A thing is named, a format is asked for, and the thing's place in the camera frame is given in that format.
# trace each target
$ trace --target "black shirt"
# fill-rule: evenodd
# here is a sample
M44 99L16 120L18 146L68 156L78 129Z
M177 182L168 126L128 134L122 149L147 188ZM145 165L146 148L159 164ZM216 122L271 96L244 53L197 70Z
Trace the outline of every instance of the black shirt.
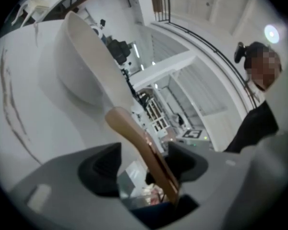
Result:
M246 146L256 145L262 138L277 131L277 123L265 101L246 115L234 139L225 151L240 153Z

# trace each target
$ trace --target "fluorescent light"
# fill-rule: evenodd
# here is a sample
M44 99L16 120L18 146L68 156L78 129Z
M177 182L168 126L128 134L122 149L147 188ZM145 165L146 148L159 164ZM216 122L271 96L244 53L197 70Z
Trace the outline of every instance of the fluorescent light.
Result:
M267 25L264 28L264 35L272 44L277 44L279 42L279 34L277 29L272 25Z
M140 55L139 55L139 52L138 52L138 48L136 47L135 44L133 44L133 47L134 47L134 50L135 50L136 56L137 56L138 58L140 58Z

